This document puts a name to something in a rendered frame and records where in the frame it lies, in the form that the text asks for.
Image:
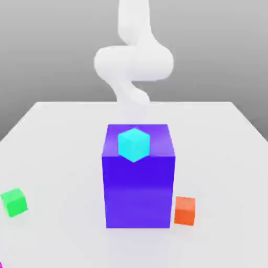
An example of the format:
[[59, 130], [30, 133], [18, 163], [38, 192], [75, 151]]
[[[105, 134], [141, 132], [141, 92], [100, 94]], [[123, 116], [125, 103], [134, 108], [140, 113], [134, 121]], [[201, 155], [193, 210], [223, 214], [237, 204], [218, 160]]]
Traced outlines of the small cyan cube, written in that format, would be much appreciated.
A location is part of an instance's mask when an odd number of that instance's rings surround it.
[[132, 128], [118, 135], [118, 154], [131, 162], [137, 162], [150, 154], [150, 135]]

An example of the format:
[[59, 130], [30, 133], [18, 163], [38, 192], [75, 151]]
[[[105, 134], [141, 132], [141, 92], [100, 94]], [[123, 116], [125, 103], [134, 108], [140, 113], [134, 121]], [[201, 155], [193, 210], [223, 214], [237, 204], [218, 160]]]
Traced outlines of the small orange cube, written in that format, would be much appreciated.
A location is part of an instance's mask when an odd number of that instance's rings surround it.
[[193, 226], [195, 220], [195, 199], [176, 196], [174, 223]]

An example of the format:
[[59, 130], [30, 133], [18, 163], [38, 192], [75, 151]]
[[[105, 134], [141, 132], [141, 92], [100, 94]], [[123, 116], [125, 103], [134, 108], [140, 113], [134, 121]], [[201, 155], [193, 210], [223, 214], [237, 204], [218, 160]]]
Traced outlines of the small green cube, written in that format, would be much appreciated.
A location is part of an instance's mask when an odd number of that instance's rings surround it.
[[26, 197], [20, 188], [15, 188], [0, 195], [8, 216], [15, 217], [28, 210]]

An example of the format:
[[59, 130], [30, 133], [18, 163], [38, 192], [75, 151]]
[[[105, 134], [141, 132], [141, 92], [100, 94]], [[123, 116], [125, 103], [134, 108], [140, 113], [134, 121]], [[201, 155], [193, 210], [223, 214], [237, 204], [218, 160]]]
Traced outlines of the large purple box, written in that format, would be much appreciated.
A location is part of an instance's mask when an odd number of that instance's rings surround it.
[[[118, 153], [118, 136], [130, 129], [150, 136], [150, 153], [131, 162]], [[175, 152], [166, 124], [109, 124], [102, 153], [107, 228], [169, 228]]]

